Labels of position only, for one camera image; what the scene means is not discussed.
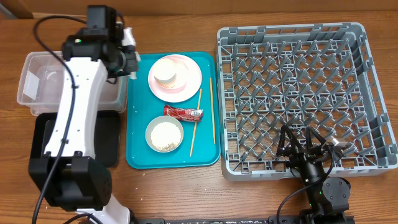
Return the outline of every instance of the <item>clear plastic container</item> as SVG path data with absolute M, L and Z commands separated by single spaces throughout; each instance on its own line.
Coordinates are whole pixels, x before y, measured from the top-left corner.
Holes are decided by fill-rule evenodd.
M 126 109 L 128 77 L 119 77 L 115 85 L 105 83 L 99 97 L 98 110 Z M 31 52 L 27 55 L 19 80 L 17 102 L 26 105 L 30 112 L 57 112 L 63 87 L 63 66 L 48 52 Z

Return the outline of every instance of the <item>white powder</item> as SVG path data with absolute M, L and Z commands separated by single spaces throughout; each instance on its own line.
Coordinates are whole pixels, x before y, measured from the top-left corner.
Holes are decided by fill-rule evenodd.
M 159 151 L 168 152 L 175 149 L 181 141 L 179 128 L 170 122 L 162 122 L 150 133 L 152 144 Z

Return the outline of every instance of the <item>paper cup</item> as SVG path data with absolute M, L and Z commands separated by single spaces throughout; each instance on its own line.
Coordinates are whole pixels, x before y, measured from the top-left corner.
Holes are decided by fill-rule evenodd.
M 156 82 L 164 88 L 173 88 L 176 77 L 176 64 L 170 59 L 160 59 L 152 67 Z

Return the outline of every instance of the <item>black base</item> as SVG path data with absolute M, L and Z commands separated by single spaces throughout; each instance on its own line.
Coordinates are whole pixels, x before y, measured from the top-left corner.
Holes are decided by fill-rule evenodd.
M 57 113 L 43 113 L 36 119 L 30 158 L 40 158 L 50 140 Z M 95 159 L 105 167 L 119 162 L 120 118 L 116 111 L 99 111 L 95 123 Z
M 281 224 L 301 224 L 299 216 L 280 216 Z M 139 224 L 277 224 L 276 216 L 269 218 L 232 218 L 206 220 L 164 220 L 161 218 L 140 219 Z M 353 217 L 347 217 L 347 224 L 354 223 Z

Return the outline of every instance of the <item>wooden table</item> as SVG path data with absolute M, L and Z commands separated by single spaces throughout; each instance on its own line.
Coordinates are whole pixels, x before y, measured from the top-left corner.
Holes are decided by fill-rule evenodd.
M 128 17 L 139 53 L 205 51 L 214 56 L 216 33 L 221 27 L 362 23 L 368 34 L 377 74 L 392 127 L 398 131 L 398 12 L 323 12 L 245 14 L 223 16 Z M 35 117 L 16 102 L 22 66 L 29 52 L 42 48 L 33 38 L 34 20 L 0 21 L 0 223 L 29 223 L 39 190 L 28 176 L 27 165 Z M 48 21 L 40 29 L 42 40 L 60 50 L 67 35 L 80 24 Z M 122 115 L 123 130 L 126 114 Z M 120 163 L 111 169 L 113 194 L 134 210 L 138 218 L 254 218 L 275 215 L 281 201 L 300 187 L 294 179 L 228 182 L 221 162 L 211 167 L 135 170 L 124 155 L 122 131 Z M 397 223 L 398 169 L 377 177 L 349 178 L 352 191 L 348 215 L 357 223 Z M 307 208 L 304 194 L 282 210 L 298 214 Z M 39 223 L 63 223 L 74 214 L 43 202 Z

